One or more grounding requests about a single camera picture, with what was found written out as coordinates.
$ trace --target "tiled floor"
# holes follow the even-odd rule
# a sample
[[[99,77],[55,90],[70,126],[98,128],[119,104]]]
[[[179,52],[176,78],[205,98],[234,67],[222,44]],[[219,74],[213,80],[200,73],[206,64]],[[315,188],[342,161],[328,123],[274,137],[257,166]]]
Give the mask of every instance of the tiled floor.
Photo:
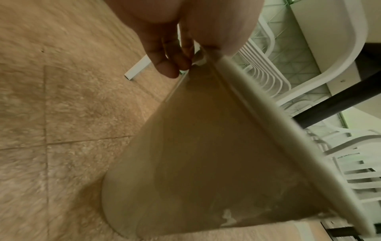
[[[100,184],[176,80],[102,0],[0,0],[0,240],[123,240]],[[314,224],[320,233],[319,224]],[[300,240],[292,224],[160,240]]]

